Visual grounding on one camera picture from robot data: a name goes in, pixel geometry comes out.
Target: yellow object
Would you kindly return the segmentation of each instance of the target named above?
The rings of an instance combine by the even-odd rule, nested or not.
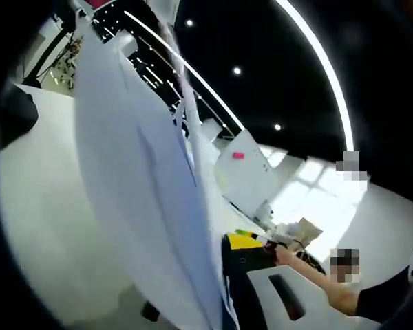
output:
[[[232,250],[261,248],[263,246],[263,243],[256,241],[255,239],[248,236],[232,233],[228,233],[227,235]]]

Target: black cable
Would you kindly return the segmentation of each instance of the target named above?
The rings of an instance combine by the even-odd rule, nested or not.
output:
[[[297,242],[298,244],[300,244],[301,248],[303,249],[303,252],[302,252],[302,254],[301,254],[302,257],[301,257],[300,259],[301,259],[302,261],[308,263],[311,267],[316,268],[316,266],[318,266],[318,265],[314,265],[314,264],[312,263],[312,261],[311,261],[311,259],[310,259],[310,256],[309,256],[309,253],[306,251],[306,248],[304,247],[303,243],[300,242],[300,241],[298,241],[297,239],[294,239],[294,241]]]
[[[40,78],[42,75],[44,75],[47,71],[49,71],[51,68],[53,68],[59,60],[67,53],[70,45],[72,44],[72,39],[74,37],[75,31],[72,32],[72,34],[69,37],[69,41],[66,43],[66,45],[63,47],[63,49],[59,52],[59,54],[56,56],[56,58],[53,60],[52,64],[46,67],[38,76],[35,78]]]

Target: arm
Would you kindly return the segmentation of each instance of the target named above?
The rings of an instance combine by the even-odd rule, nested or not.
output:
[[[345,315],[353,316],[357,308],[358,295],[339,283],[332,282],[329,278],[318,272],[307,263],[297,258],[293,253],[278,245],[275,248],[278,265],[289,265],[296,272],[322,288],[328,296],[329,304]]]

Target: curved led light strip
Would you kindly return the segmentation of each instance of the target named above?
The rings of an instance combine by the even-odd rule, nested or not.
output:
[[[330,64],[329,58],[326,52],[319,43],[314,32],[310,29],[309,25],[305,22],[303,17],[298,13],[298,11],[287,1],[287,0],[275,0],[283,10],[291,17],[291,19],[297,24],[298,28],[308,39],[310,45],[314,49],[314,52],[318,56],[321,65],[329,79],[330,86],[332,87],[333,94],[335,95],[335,100],[338,104],[339,114],[341,116],[341,123],[344,130],[344,138],[346,139],[346,150],[354,151],[353,146],[353,136],[352,127],[350,126],[349,113],[347,111],[346,101],[344,100],[343,91],[341,90],[341,85],[339,84],[337,75]]]
[[[177,51],[175,51],[173,48],[171,48],[171,46],[166,43],[160,36],[158,36],[152,29],[150,29],[148,26],[146,26],[143,22],[141,22],[139,19],[137,19],[135,16],[133,16],[132,14],[130,14],[127,11],[124,11],[124,14],[126,14],[128,17],[130,17],[131,19],[133,19],[135,22],[137,22],[137,24],[139,24],[144,30],[146,30],[148,33],[150,33],[152,36],[154,36],[160,43],[162,43],[164,45],[165,48],[167,48],[174,56],[176,56],[177,58],[179,58],[179,60],[182,61],[182,63],[184,63],[185,67],[187,67],[187,69],[200,81],[200,83],[202,85],[204,85],[204,87],[211,93],[211,95],[219,102],[220,105],[222,105],[222,107],[225,109],[225,111],[229,114],[229,116],[235,121],[235,123],[239,126],[239,128],[241,130],[245,130],[243,124],[237,119],[237,117],[235,116],[235,114],[231,111],[231,109],[226,105],[226,103],[220,98],[220,96],[215,92],[215,90],[208,85],[208,83],[205,81],[205,79],[203,79],[201,77],[201,75],[199,75],[199,73],[194,70],[194,68],[188,63],[186,62],[186,60],[181,57],[181,55],[179,55],[179,53],[177,53]]]

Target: black object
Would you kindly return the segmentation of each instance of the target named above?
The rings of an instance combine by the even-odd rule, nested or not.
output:
[[[268,330],[262,306],[247,272],[275,267],[273,256],[262,247],[232,250],[227,235],[222,240],[223,275],[241,330]]]
[[[149,321],[156,322],[159,318],[160,312],[149,301],[147,301],[144,304],[144,307],[142,307],[140,315]]]
[[[32,96],[10,85],[0,106],[0,150],[30,131],[38,119]]]
[[[355,316],[383,323],[403,304],[409,289],[407,267],[390,280],[361,290]]]
[[[65,35],[76,29],[75,12],[67,1],[60,1],[60,5],[56,8],[55,13],[63,21],[62,29],[42,53],[28,76],[23,80],[23,85],[41,88],[41,83],[36,79],[41,67]]]
[[[300,258],[302,261],[307,263],[309,266],[311,266],[312,268],[315,268],[318,272],[322,273],[323,275],[326,275],[326,271],[320,265],[318,260],[315,259],[313,256],[311,256],[309,253],[304,252],[304,251],[299,251],[297,252],[297,258]]]

